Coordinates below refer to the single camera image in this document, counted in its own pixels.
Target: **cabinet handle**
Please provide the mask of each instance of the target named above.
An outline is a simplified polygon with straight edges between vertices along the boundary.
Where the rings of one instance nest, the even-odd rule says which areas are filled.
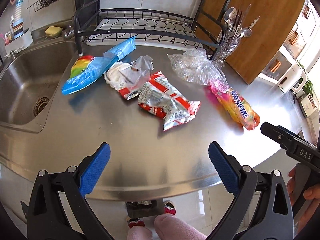
[[[289,39],[289,42],[292,46],[294,46],[296,44],[296,42],[298,41],[298,37],[299,37],[299,33],[294,32],[291,36],[291,38]]]
[[[272,73],[274,73],[278,70],[280,66],[281,66],[281,62],[276,58],[269,69]]]
[[[303,16],[308,19],[309,18],[309,11],[310,11],[310,8],[306,5],[304,10],[303,10]]]

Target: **sink drain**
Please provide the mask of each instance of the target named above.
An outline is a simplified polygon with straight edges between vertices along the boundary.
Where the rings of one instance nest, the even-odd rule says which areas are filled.
[[[40,114],[40,112],[45,108],[45,106],[48,104],[49,98],[40,98],[37,103],[35,104],[35,108],[33,109],[33,114],[37,116]]]

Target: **screw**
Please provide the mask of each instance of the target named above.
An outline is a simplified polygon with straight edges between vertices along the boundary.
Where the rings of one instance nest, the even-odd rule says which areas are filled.
[[[274,170],[273,174],[279,177],[281,175],[281,172],[278,170]]]
[[[69,171],[70,173],[73,173],[73,172],[76,171],[76,169],[77,169],[76,166],[70,166],[70,167],[68,168],[68,171]]]
[[[38,174],[39,174],[39,176],[41,176],[41,177],[42,177],[42,176],[45,174],[45,170],[41,170],[41,171],[39,171],[39,173],[38,173]]]
[[[246,171],[246,172],[250,172],[250,171],[251,171],[251,167],[248,166],[248,165],[243,166],[242,169],[243,169],[244,171]]]

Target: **blue gripper pad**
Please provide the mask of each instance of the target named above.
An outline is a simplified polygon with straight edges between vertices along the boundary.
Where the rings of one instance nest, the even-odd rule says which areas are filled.
[[[80,178],[79,191],[82,197],[93,191],[94,186],[110,159],[110,154],[110,146],[107,143],[102,143],[95,152],[92,161],[84,170]]]
[[[226,190],[236,197],[239,194],[240,173],[239,170],[237,172],[235,168],[232,167],[232,164],[228,160],[229,158],[233,158],[234,162],[236,159],[233,156],[226,155],[217,142],[210,143],[209,158],[216,168]],[[235,164],[237,167],[241,167],[237,161]]]

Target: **wooden cabinet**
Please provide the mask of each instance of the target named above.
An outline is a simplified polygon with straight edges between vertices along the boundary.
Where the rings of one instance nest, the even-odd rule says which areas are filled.
[[[205,0],[203,10],[217,18],[225,0]],[[252,4],[244,21],[244,27],[258,16],[259,22],[252,30],[250,38],[243,38],[237,50],[227,58],[227,62],[250,84],[277,53],[292,30],[305,0],[231,0],[229,7],[243,11]],[[200,14],[199,23],[218,36],[220,28]],[[196,35],[208,39],[199,29]]]

